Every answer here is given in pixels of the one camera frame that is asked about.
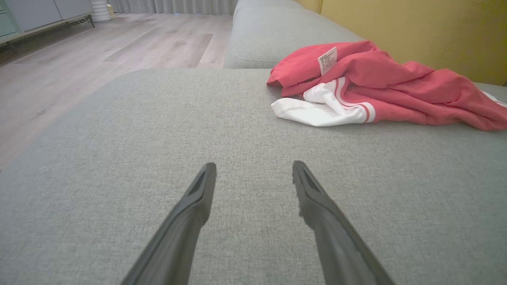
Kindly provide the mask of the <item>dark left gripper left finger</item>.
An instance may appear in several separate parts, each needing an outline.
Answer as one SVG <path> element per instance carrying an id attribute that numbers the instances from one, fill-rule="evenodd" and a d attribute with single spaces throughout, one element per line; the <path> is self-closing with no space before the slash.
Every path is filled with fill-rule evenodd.
<path id="1" fill-rule="evenodd" d="M 217 166 L 204 164 L 121 285 L 188 285 L 197 240 L 210 216 L 216 178 Z"/>

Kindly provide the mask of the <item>large grey sofa seat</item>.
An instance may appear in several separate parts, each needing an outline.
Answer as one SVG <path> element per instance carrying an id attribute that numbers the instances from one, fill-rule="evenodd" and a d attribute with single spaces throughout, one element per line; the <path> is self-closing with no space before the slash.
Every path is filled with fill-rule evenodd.
<path id="1" fill-rule="evenodd" d="M 140 70 L 0 173 L 0 285 L 120 284 L 208 162 L 190 284 L 323 284 L 306 163 L 399 285 L 507 285 L 507 131 L 279 119 L 269 70 Z"/>

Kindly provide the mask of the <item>white ribbed cylinder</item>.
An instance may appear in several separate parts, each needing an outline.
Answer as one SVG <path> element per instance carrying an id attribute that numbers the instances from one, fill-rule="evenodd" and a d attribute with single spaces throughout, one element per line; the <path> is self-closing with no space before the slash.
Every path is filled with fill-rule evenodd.
<path id="1" fill-rule="evenodd" d="M 91 18 L 94 22 L 102 23 L 112 20 L 107 0 L 89 0 L 92 8 Z"/>

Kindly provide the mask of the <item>grey sofa cushion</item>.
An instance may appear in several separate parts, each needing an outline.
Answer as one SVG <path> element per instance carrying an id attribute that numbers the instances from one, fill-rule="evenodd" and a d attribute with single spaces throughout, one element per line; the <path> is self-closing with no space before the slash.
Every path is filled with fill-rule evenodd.
<path id="1" fill-rule="evenodd" d="M 238 0 L 223 67 L 272 69 L 302 47 L 361 40 L 294 0 Z"/>

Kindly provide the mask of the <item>grey pleated curtain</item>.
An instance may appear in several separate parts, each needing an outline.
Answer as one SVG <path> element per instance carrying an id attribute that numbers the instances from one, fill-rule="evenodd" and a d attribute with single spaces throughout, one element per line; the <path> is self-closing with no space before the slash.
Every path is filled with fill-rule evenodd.
<path id="1" fill-rule="evenodd" d="M 232 15 L 238 0 L 107 0 L 115 13 Z"/>

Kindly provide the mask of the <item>red and white jersey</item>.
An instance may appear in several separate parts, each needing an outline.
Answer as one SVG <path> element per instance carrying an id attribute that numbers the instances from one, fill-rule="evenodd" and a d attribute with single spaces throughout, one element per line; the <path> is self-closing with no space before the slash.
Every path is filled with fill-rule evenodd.
<path id="1" fill-rule="evenodd" d="M 451 70 L 397 63 L 368 40 L 302 47 L 270 73 L 279 118 L 314 127 L 379 121 L 507 130 L 507 104 Z"/>

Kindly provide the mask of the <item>grey low cabinet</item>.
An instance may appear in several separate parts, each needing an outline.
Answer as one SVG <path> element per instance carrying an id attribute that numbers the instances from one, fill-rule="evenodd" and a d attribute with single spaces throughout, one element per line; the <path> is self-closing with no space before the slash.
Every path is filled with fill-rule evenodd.
<path id="1" fill-rule="evenodd" d="M 90 0 L 0 0 L 0 46 L 79 20 L 94 25 Z"/>

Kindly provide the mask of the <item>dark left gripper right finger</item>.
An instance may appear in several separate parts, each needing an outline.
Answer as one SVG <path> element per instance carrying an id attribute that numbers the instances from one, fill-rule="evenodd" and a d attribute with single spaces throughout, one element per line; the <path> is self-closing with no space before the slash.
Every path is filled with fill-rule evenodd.
<path id="1" fill-rule="evenodd" d="M 395 285 L 309 167 L 293 163 L 299 215 L 313 230 L 327 285 Z"/>

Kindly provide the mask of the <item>yellow sofa back cushion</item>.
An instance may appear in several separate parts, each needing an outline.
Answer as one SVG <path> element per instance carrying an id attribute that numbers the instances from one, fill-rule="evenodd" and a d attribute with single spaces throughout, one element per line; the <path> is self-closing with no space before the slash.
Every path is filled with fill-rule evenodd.
<path id="1" fill-rule="evenodd" d="M 507 83 L 507 0 L 295 0 L 399 63 Z"/>

